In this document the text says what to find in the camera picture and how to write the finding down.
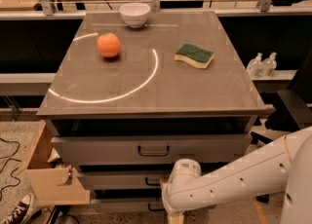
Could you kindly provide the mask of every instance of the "spray bottle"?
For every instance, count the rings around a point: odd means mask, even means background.
[[[247,66],[247,72],[252,78],[256,78],[260,75],[260,71],[262,69],[262,53],[257,53],[257,56],[253,58],[248,66]]]
[[[277,66],[277,62],[275,60],[276,53],[272,53],[270,57],[266,58],[262,63],[262,71],[261,76],[263,77],[269,77],[272,76],[273,71],[275,70]]]

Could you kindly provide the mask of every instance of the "bowl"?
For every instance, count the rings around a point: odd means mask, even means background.
[[[150,7],[144,3],[126,3],[119,8],[123,21],[132,28],[142,27],[150,15]]]

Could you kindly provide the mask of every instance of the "sneaker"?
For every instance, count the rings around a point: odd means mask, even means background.
[[[0,224],[25,223],[34,213],[35,196],[32,193],[25,195],[12,213],[0,222]]]

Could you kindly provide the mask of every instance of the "yellow sponge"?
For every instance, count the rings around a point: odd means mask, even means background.
[[[175,53],[175,60],[184,61],[199,69],[206,69],[214,58],[214,52],[191,44],[184,44]]]

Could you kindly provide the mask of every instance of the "drawer handle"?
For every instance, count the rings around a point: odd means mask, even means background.
[[[150,210],[151,212],[160,212],[160,211],[166,211],[164,208],[151,208],[150,204],[148,204],[148,210]]]
[[[145,184],[147,186],[160,186],[160,183],[149,183],[148,182],[148,177],[145,177]]]
[[[138,146],[137,152],[138,152],[138,154],[139,154],[140,156],[142,156],[142,157],[166,157],[166,156],[168,156],[169,153],[170,153],[170,147],[169,147],[169,146],[166,147],[165,153],[143,153],[143,152],[141,151],[141,147]]]

